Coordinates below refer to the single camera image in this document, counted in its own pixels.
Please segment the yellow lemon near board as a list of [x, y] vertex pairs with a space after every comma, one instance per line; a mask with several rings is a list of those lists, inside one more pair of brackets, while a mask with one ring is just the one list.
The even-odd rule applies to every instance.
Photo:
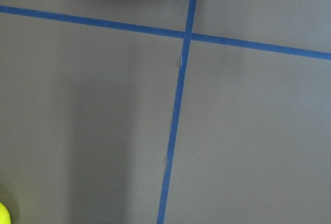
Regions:
[[0, 203], [0, 224], [11, 224], [10, 214], [2, 203]]

